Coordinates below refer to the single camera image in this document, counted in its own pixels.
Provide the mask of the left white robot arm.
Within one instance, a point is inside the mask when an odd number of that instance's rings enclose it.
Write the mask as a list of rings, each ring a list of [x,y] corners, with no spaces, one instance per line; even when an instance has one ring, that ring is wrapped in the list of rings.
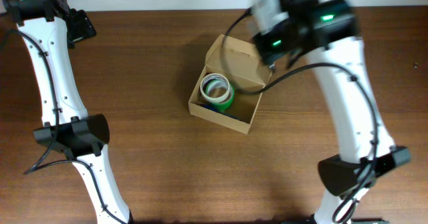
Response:
[[[5,35],[24,40],[41,98],[43,126],[33,135],[46,150],[25,173],[71,163],[86,186],[98,223],[133,223],[110,166],[106,117],[88,114],[70,62],[68,50],[96,36],[86,12],[70,8],[68,0],[3,0],[3,4],[17,26]]]

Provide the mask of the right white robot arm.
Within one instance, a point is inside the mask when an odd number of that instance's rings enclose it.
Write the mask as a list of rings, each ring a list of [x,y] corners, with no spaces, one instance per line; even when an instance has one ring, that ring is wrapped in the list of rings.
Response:
[[[377,180],[409,163],[379,113],[370,86],[364,42],[346,0],[252,0],[253,41],[264,64],[289,55],[306,60],[332,116],[338,153],[318,163],[325,193],[311,223],[351,223]]]

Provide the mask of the green tape roll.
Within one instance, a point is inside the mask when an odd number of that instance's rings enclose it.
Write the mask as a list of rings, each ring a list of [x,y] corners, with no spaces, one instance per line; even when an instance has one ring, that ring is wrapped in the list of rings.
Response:
[[[223,80],[212,80],[205,87],[205,95],[209,97],[208,103],[220,111],[225,111],[233,102],[235,89]]]

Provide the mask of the brown cardboard box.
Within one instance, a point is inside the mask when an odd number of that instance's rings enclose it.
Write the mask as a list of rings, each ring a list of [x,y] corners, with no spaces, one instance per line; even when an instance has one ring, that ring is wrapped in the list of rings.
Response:
[[[241,120],[200,107],[201,104],[213,106],[202,97],[199,89],[202,79],[213,73],[225,76],[234,87],[233,102],[224,112]],[[260,90],[266,87],[271,76],[272,72],[261,62],[254,44],[221,34],[206,53],[204,68],[188,101],[189,112],[194,116],[247,134],[262,95],[242,94],[238,90],[248,92]]]

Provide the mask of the blue pen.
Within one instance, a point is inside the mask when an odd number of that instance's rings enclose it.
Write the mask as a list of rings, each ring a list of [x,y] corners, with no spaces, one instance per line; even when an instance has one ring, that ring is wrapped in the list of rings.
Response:
[[[225,113],[224,111],[220,111],[220,110],[218,110],[216,107],[214,107],[214,106],[210,106],[210,105],[208,105],[208,104],[201,104],[201,105],[200,105],[200,107],[206,108],[206,109],[208,109],[208,110],[210,110],[210,111],[216,112],[216,113],[218,113],[218,114],[222,114],[222,115],[224,115],[224,116],[227,116],[227,117],[232,118],[232,119],[235,119],[235,120],[241,120],[241,119],[237,118],[236,116],[233,116],[233,115],[231,115],[231,114]]]

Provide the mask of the white masking tape roll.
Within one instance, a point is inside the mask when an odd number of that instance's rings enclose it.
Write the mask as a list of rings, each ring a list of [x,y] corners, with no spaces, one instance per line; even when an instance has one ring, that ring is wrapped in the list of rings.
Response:
[[[225,76],[213,73],[206,75],[202,79],[199,89],[206,101],[212,104],[219,104],[229,97],[231,84]]]

